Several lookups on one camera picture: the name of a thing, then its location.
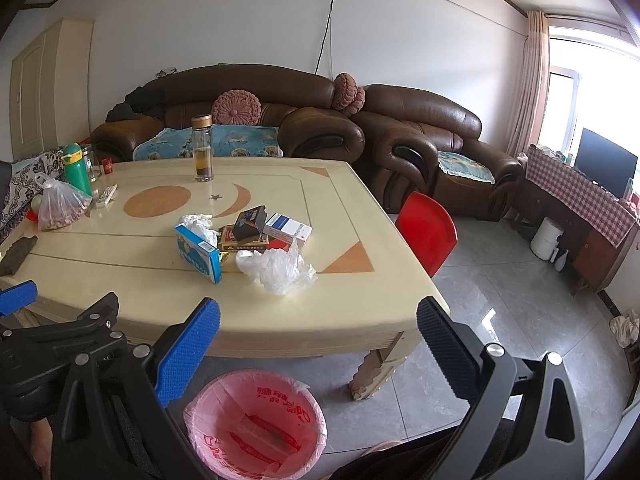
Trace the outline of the blue cloud medicine box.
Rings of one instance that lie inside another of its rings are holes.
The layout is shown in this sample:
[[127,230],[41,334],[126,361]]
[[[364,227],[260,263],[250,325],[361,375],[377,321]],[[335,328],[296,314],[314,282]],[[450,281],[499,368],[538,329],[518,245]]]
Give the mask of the blue cloud medicine box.
[[219,250],[183,223],[174,227],[180,256],[214,284],[221,281]]

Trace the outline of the clear plastic bag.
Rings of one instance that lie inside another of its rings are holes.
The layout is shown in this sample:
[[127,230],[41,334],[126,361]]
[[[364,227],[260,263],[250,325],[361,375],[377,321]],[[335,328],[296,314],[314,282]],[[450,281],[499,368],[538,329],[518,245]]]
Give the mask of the clear plastic bag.
[[317,281],[316,270],[306,263],[296,242],[288,249],[240,250],[235,256],[235,265],[253,283],[279,296],[302,292]]

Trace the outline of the white tissue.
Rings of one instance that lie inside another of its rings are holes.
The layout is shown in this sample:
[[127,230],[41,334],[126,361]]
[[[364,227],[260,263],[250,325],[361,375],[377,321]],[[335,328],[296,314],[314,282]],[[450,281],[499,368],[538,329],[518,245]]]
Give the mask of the white tissue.
[[209,245],[218,246],[219,232],[214,229],[211,214],[185,214],[179,219],[178,225],[185,226]]

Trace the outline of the white blue medicine box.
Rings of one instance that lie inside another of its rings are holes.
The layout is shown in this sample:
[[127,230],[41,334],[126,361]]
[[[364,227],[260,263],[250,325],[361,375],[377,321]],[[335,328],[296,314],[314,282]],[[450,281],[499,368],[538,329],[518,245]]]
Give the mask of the white blue medicine box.
[[276,212],[266,221],[262,232],[285,244],[296,242],[302,246],[311,237],[312,227]]

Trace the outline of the pink lined trash bin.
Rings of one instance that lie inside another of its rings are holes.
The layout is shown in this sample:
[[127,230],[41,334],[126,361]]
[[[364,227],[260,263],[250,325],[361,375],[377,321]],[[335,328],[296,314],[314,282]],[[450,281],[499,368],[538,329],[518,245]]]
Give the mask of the pink lined trash bin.
[[183,411],[198,458],[221,479],[299,479],[326,447],[320,405],[303,382],[271,370],[212,380]]

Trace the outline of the plastic bag of nuts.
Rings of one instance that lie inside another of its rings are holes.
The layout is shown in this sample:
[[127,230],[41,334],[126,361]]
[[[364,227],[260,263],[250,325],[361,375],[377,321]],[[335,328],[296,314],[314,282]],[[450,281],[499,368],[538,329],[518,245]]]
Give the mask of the plastic bag of nuts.
[[38,226],[41,231],[70,226],[85,214],[92,203],[91,195],[45,174],[36,174],[35,182],[42,188],[38,209]]

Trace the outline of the red yellow small box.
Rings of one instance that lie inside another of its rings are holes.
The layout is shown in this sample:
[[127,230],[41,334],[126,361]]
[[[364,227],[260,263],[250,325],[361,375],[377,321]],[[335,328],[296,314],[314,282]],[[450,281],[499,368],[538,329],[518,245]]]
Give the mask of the red yellow small box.
[[237,240],[234,237],[232,226],[224,226],[218,238],[218,249],[221,252],[239,252],[240,250],[264,252],[269,248],[269,244],[270,238],[266,234],[259,234]]

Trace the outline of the white remote control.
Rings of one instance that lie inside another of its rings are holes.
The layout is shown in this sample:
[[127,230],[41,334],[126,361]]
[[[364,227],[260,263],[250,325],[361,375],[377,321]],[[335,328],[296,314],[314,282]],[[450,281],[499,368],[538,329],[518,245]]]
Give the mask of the white remote control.
[[117,184],[107,185],[107,187],[104,188],[103,192],[101,193],[98,200],[96,201],[96,206],[98,208],[105,208],[107,205],[109,205],[112,202],[112,200],[114,200],[114,196],[117,190],[118,190]]

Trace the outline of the cream coffee table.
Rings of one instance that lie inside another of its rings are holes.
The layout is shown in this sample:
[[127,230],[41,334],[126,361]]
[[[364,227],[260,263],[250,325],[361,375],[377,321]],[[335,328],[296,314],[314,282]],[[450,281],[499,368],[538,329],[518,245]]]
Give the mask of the cream coffee table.
[[[24,221],[15,237],[37,244],[3,287],[33,281],[32,313],[65,322],[108,292],[118,327],[132,341],[156,341],[206,297],[221,310],[209,347],[225,358],[309,358],[361,352],[352,395],[367,399],[420,342],[416,307],[437,288],[378,201],[346,162],[221,157],[200,182],[191,159],[120,162],[101,179],[113,203],[67,228],[41,232]],[[216,228],[255,206],[308,224],[302,256],[314,284],[278,296],[243,274],[233,257],[213,283],[181,258],[175,226],[209,214]]]

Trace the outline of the wooden tv cabinet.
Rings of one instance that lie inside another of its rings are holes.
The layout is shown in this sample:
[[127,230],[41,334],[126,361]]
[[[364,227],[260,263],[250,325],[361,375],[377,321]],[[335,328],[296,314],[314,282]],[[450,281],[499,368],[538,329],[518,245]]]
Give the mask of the wooden tv cabinet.
[[614,247],[590,223],[567,208],[557,198],[535,183],[523,179],[516,190],[513,208],[515,225],[523,231],[536,232],[544,218],[549,217],[563,230],[559,248],[568,251],[568,262],[578,274],[574,292],[589,286],[600,292],[612,282],[639,232],[635,221],[617,247]]

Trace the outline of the small red cup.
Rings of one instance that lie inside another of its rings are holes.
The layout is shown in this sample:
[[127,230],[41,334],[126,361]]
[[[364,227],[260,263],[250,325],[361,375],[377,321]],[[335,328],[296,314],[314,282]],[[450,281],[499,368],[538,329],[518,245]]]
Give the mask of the small red cup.
[[102,159],[101,165],[102,165],[104,174],[111,174],[113,172],[113,162],[111,157],[105,157],[104,159]]

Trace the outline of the cream wardrobe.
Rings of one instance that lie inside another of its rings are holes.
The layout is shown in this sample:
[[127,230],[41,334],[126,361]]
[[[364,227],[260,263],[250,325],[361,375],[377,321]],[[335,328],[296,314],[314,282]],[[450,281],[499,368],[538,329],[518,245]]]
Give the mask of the cream wardrobe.
[[93,22],[61,18],[12,61],[12,154],[32,157],[88,138]]

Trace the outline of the black monitor screen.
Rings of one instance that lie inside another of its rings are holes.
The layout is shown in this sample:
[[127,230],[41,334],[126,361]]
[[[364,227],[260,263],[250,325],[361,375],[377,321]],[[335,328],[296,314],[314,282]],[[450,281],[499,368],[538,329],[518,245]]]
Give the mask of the black monitor screen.
[[616,198],[622,198],[634,178],[638,157],[620,145],[586,128],[578,145],[574,168],[597,182]]

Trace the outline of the pink curtain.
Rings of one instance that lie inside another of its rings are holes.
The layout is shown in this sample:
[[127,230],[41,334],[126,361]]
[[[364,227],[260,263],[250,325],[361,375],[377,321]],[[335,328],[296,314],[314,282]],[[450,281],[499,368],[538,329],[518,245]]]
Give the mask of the pink curtain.
[[527,37],[524,44],[521,77],[508,123],[506,152],[516,157],[537,143],[550,79],[550,34],[547,15],[542,11],[527,13]]

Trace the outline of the brown leather long sofa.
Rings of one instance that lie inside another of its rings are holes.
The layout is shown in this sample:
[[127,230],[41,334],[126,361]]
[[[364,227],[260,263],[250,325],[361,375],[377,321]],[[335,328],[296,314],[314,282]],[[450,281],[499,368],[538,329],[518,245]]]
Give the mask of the brown leather long sofa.
[[354,162],[364,133],[350,120],[364,91],[349,76],[334,80],[273,65],[216,64],[156,78],[135,88],[90,134],[92,147],[114,162],[165,128],[189,129],[208,115],[213,124],[275,128],[270,152]]

